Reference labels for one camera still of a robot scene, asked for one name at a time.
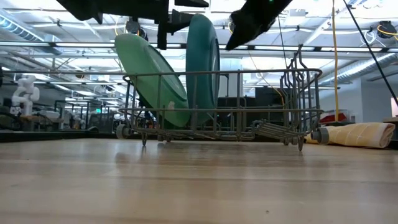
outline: wall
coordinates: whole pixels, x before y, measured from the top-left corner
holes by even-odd
[[[222,58],[220,60],[220,70],[221,71],[235,71],[242,70],[241,59],[238,58]],[[237,96],[238,92],[238,75],[235,73],[229,74],[229,81],[226,77],[220,77],[220,90],[218,92],[218,97],[227,96]],[[240,76],[240,95],[243,96],[243,74]]]
[[[395,94],[398,84],[390,83]],[[384,82],[362,81],[362,104],[364,122],[381,122],[392,116],[391,93]]]
[[[339,85],[339,109],[349,110],[356,122],[382,122],[392,116],[391,93],[381,80],[368,82],[367,76],[353,80],[351,85]],[[390,83],[394,93],[398,95],[398,83]],[[320,92],[320,107],[328,111],[335,109],[333,90]]]
[[[339,85],[338,101],[339,109],[348,110],[350,116],[355,116],[357,123],[364,122],[361,79],[353,80],[351,85]],[[335,110],[334,90],[321,90],[319,92],[320,108],[324,111]]]

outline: ceiling light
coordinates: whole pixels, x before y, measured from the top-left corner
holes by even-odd
[[[83,48],[90,48],[90,47],[98,47],[98,48],[114,48],[113,43],[55,43],[57,47],[83,47]]]
[[[96,94],[88,91],[76,91],[76,92],[85,96],[96,96]]]
[[[181,44],[167,44],[167,48],[180,48]]]
[[[78,82],[50,82],[50,84],[58,84],[58,85],[81,85]]]
[[[107,101],[107,103],[111,103],[111,104],[114,104],[114,105],[118,105],[119,104],[118,101]]]
[[[89,82],[87,85],[117,85],[118,83],[108,83],[108,82]]]
[[[107,70],[107,72],[123,72],[123,71],[121,71],[120,68],[115,68],[115,69]]]
[[[117,98],[117,97],[98,97],[97,99],[99,99],[99,100],[121,100],[122,98]]]
[[[293,50],[296,51],[299,49],[299,47],[281,47],[281,46],[255,46],[254,49],[256,50]]]
[[[72,106],[66,106],[65,109],[72,109]],[[74,106],[73,109],[87,109],[86,106]]]
[[[24,75],[33,75],[38,80],[50,80],[50,78],[48,76],[45,76],[42,74],[24,73]]]
[[[322,51],[334,51],[335,48],[333,47],[323,47]],[[372,51],[378,52],[381,51],[382,49],[379,47],[372,47]],[[368,52],[369,49],[366,47],[338,47],[337,48],[338,52]]]
[[[0,45],[8,47],[50,47],[49,43],[45,42],[0,41]]]
[[[61,85],[55,85],[56,87],[60,88],[61,90],[66,90],[66,91],[71,91],[70,89],[68,89],[65,86],[61,86]]]

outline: ceiling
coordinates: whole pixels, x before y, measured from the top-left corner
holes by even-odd
[[[239,9],[243,4],[243,0],[208,0],[209,8],[189,8],[174,6],[174,1],[170,1],[170,10],[176,9],[180,12],[201,13],[207,16],[216,28],[216,33],[221,45],[225,45],[230,37],[228,30],[229,15],[232,11]],[[396,14],[396,0],[352,0],[354,2],[353,14],[355,15],[360,27],[363,30],[369,30],[370,26],[377,26],[379,21],[391,21],[393,25],[398,25],[398,17]],[[117,34],[124,32],[124,23],[127,17],[114,15],[104,15],[103,25],[98,25],[94,19],[82,22],[75,19],[67,12],[56,0],[3,0],[0,3],[2,10],[0,15],[12,18],[21,26],[29,31],[45,36],[51,34],[56,36],[63,42],[112,42]],[[336,33],[337,43],[339,47],[365,47],[361,40],[360,34],[356,26],[345,10],[343,1],[337,1],[336,8]],[[305,10],[307,13],[305,18],[300,21],[300,29],[291,23],[291,17],[288,15],[290,10]],[[333,36],[330,27],[331,1],[321,0],[293,0],[291,4],[280,15],[280,22],[276,21],[270,31],[260,35],[253,40],[252,45],[284,45],[298,46],[333,46]],[[141,26],[147,32],[149,42],[157,42],[157,25],[153,21],[140,19]],[[174,35],[168,35],[167,40],[170,44],[185,43],[187,40],[188,29],[183,29]],[[1,40],[22,40],[17,35],[11,34],[6,30],[0,29]],[[373,47],[388,46],[398,47],[394,38],[380,39],[376,35],[368,35],[368,40]],[[15,55],[10,55],[7,50],[18,52],[26,57],[33,58],[37,62],[44,63],[48,66],[52,65],[52,58],[49,54],[34,52],[28,48],[2,48],[0,51],[1,60],[11,60],[20,63],[8,63],[10,69],[18,68],[18,65],[24,64],[31,68],[39,68],[40,66],[27,62]],[[97,57],[82,58],[82,52]],[[184,49],[168,49],[161,50],[161,54],[168,60],[169,64],[176,71],[185,70],[185,50]],[[248,51],[233,50],[226,52],[221,50],[223,58],[234,57],[241,58],[243,69],[276,69],[285,68],[283,52],[280,51]],[[286,53],[286,61],[290,62],[293,52]],[[303,53],[303,62],[310,68],[320,68],[325,74],[330,74],[334,70],[334,55],[331,52],[305,52]],[[111,49],[65,49],[63,54],[56,59],[55,64],[59,71],[65,70],[81,70],[96,72],[115,72],[121,71],[120,64],[116,60],[116,54]],[[344,67],[356,60],[369,59],[370,55],[364,53],[340,53],[338,65]],[[264,75],[266,81],[270,84],[279,82],[280,74],[268,73]],[[74,76],[58,76],[56,79],[63,78],[67,81],[74,81]],[[121,80],[121,76],[111,77],[111,81]],[[245,76],[245,83],[265,85],[263,80]],[[89,86],[85,90],[93,91]],[[246,89],[246,94],[253,93],[251,88]]]

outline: fluorescent light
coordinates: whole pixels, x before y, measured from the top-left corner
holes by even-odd
[[[66,90],[66,91],[71,91],[70,89],[68,89],[65,86],[61,86],[61,85],[55,85],[56,87],[60,88],[61,90]]]
[[[113,48],[113,43],[55,43],[57,47],[99,47],[99,48]]]
[[[88,91],[76,91],[76,92],[85,96],[96,96],[94,93]]]
[[[98,97],[97,99],[99,100],[121,100],[122,98],[117,98],[117,97]]]
[[[181,47],[181,44],[167,44],[166,47]]]
[[[50,77],[43,74],[24,73],[24,75],[33,75],[38,80],[50,80]]]
[[[119,104],[118,101],[107,101],[107,103],[111,103],[111,104],[114,104],[114,105],[118,105]]]
[[[0,45],[8,47],[50,47],[49,43],[45,42],[0,41]]]
[[[322,47],[321,51],[334,51],[334,47]],[[382,49],[379,47],[372,47],[372,51],[378,52]],[[369,49],[366,47],[338,47],[338,52],[368,52]]]
[[[271,85],[271,86],[269,86],[269,85],[243,85],[243,88],[262,88],[265,86],[269,87],[269,88],[280,88],[279,85]],[[335,87],[322,86],[322,87],[318,87],[318,89],[319,90],[334,90]]]
[[[58,84],[58,85],[81,85],[78,82],[50,82],[50,84]]]
[[[110,70],[107,70],[107,72],[120,72],[120,68],[110,69]]]
[[[117,85],[118,83],[108,83],[108,82],[89,82],[87,85]]]
[[[66,106],[65,109],[72,109],[72,106]],[[81,107],[81,106],[75,106],[73,109],[87,109],[87,106]]]
[[[303,50],[303,51],[314,51],[315,47],[302,47],[301,50]]]
[[[299,49],[299,47],[289,47],[286,46],[285,48],[281,47],[281,46],[255,46],[254,49],[256,50],[293,50],[296,51]]]
[[[237,46],[237,47],[235,47],[234,49],[241,49],[241,50],[247,50],[248,49],[248,47],[247,47],[247,45],[242,45],[242,46]]]

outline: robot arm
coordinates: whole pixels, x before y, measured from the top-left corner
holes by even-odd
[[[12,114],[21,112],[23,115],[32,114],[33,101],[37,101],[40,98],[40,90],[34,86],[34,81],[36,81],[36,77],[33,75],[18,80],[18,88],[12,95],[12,108],[10,110]],[[24,104],[23,111],[21,111],[19,106],[20,103]]]

